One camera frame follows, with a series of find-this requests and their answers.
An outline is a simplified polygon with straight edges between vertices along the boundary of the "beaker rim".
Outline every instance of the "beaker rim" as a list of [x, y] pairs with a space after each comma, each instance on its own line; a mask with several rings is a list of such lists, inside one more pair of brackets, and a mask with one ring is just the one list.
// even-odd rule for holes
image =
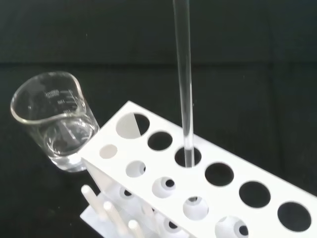
[[77, 78], [72, 75], [71, 73], [68, 73], [68, 72], [65, 72], [65, 71], [54, 71], [54, 72], [44, 72], [44, 73], [40, 73], [40, 74], [37, 74], [31, 78], [29, 78], [28, 80], [26, 80], [16, 91], [15, 93], [13, 94], [13, 97], [11, 99], [11, 103], [10, 103], [10, 111], [11, 111], [11, 114], [12, 116], [21, 124], [25, 124], [25, 125], [36, 125], [36, 124], [42, 124], [42, 123], [47, 123], [47, 122], [50, 122], [50, 121], [54, 121], [54, 120], [57, 120], [57, 119], [61, 119], [61, 118], [67, 118], [67, 117], [74, 117], [74, 116], [78, 116], [78, 115], [81, 115], [81, 114], [84, 114], [85, 112], [82, 112], [82, 110], [77, 107], [77, 109], [74, 111], [74, 112], [69, 112], [69, 113], [62, 113], [62, 114], [58, 114], [58, 115], [54, 115], [54, 116], [51, 116], [49, 118], [44, 118], [44, 119], [39, 119], [39, 120], [28, 120], [28, 119], [24, 119], [22, 117], [20, 117], [16, 112], [15, 112], [15, 109], [14, 109], [14, 106], [15, 106], [15, 100], [17, 99], [17, 97], [19, 96], [19, 94], [24, 90], [24, 88], [26, 87], [26, 85], [28, 85], [29, 83], [31, 83], [32, 81], [38, 79], [39, 77], [43, 77], [45, 75], [48, 75], [48, 76], [51, 76], [52, 74], [65, 74], [67, 75], [68, 77], [70, 77], [74, 82], [75, 82], [75, 85], [76, 85], [76, 89], [77, 89], [77, 92], [78, 92], [78, 96], [83, 99], [84, 101], [84, 96], [82, 94], [82, 91], [81, 91], [81, 87], [80, 87], [80, 84], [77, 80]]

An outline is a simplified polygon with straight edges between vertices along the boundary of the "glass beaker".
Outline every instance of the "glass beaker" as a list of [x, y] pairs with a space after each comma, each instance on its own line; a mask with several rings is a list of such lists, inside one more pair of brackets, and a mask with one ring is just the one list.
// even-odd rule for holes
[[30, 78], [13, 95], [10, 109], [58, 168], [86, 169], [76, 152], [99, 126], [73, 75], [48, 72]]

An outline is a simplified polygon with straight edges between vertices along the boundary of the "test tube rack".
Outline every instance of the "test tube rack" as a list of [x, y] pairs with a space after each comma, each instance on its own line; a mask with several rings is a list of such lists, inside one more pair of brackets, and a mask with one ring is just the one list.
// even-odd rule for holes
[[185, 168], [182, 128], [127, 102], [79, 151], [101, 191], [83, 186], [81, 218], [105, 238], [316, 237], [314, 196], [196, 135], [194, 145]]

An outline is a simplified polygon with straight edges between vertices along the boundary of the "rack hole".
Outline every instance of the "rack hole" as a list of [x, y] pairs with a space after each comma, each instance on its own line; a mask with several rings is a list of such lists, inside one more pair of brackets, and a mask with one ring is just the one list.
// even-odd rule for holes
[[[200, 151], [197, 148], [194, 148], [194, 160], [195, 160], [195, 166], [200, 162], [202, 159], [202, 155]], [[185, 151], [184, 147], [180, 148], [176, 154], [175, 154], [175, 162], [181, 166], [181, 167], [186, 167], [185, 166]]]
[[174, 193], [175, 189], [176, 189], [175, 182], [171, 178], [168, 178], [168, 177], [162, 177], [155, 180], [152, 186], [153, 194], [159, 198], [167, 198], [171, 196]]
[[130, 193], [128, 190], [125, 190], [125, 191], [124, 191], [124, 195], [126, 195], [127, 197], [129, 197], [129, 196], [132, 195], [132, 193]]
[[227, 216], [219, 220], [215, 226], [217, 238], [248, 238], [249, 231], [246, 224], [239, 218]]
[[167, 218], [165, 218], [163, 221], [163, 227], [169, 233], [177, 233], [181, 230], [177, 225], [175, 225], [173, 222], [171, 222]]
[[188, 198], [183, 204], [183, 212], [185, 216], [193, 221], [198, 221], [206, 217], [209, 212], [209, 207], [204, 199], [196, 197], [195, 202]]
[[212, 185], [226, 186], [232, 182], [234, 173], [228, 165], [215, 163], [207, 167], [205, 177]]
[[240, 226], [239, 232], [243, 236], [247, 236], [249, 234], [248, 228], [246, 226]]
[[156, 132], [150, 136], [148, 146], [156, 151], [165, 150], [172, 144], [173, 138], [167, 132]]
[[168, 226], [169, 226], [170, 228], [172, 228], [172, 229], [176, 229], [176, 228], [177, 228], [177, 226], [176, 226], [173, 222], [169, 222], [169, 223], [168, 223]]
[[282, 225], [294, 232], [306, 231], [312, 223], [312, 218], [307, 209], [299, 203], [286, 202], [277, 211]]
[[141, 137], [150, 127], [149, 119], [138, 113], [128, 113], [118, 121], [116, 131], [125, 139], [136, 139]]
[[128, 164], [126, 168], [126, 173], [131, 178], [136, 178], [144, 174], [145, 170], [145, 164], [141, 161], [133, 161], [130, 164]]
[[174, 181], [171, 180], [171, 179], [169, 179], [169, 180], [167, 180], [167, 181], [165, 182], [165, 185], [168, 186], [168, 187], [173, 187], [174, 184], [175, 184]]
[[261, 208], [268, 205], [271, 194], [262, 183], [250, 181], [240, 187], [239, 195], [241, 200], [250, 207]]
[[113, 156], [115, 156], [118, 152], [118, 149], [115, 145], [105, 145], [101, 150], [99, 151], [99, 155], [103, 159], [110, 159]]

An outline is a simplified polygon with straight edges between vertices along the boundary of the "black fabric backdrop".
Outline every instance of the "black fabric backdrop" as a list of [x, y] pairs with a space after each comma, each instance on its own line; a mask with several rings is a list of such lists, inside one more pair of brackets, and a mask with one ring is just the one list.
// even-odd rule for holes
[[[191, 1], [194, 131], [317, 195], [317, 3]], [[88, 173], [56, 169], [9, 113], [28, 78], [64, 70], [100, 125], [128, 100], [181, 125], [172, 2], [0, 1], [0, 237], [98, 237]]]

